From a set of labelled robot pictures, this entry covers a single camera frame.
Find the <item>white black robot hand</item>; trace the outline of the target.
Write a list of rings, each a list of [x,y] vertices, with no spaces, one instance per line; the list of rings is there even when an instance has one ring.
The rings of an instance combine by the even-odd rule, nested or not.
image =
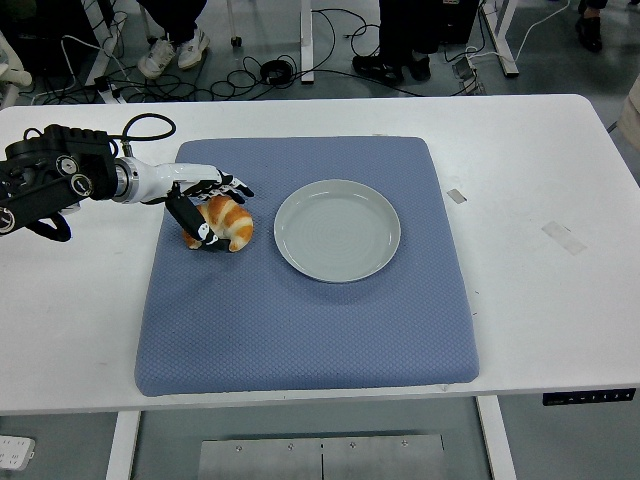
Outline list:
[[[139,172],[134,200],[164,204],[182,228],[188,248],[238,252],[252,239],[254,222],[243,203],[254,193],[233,175],[215,166],[185,163],[141,164]]]

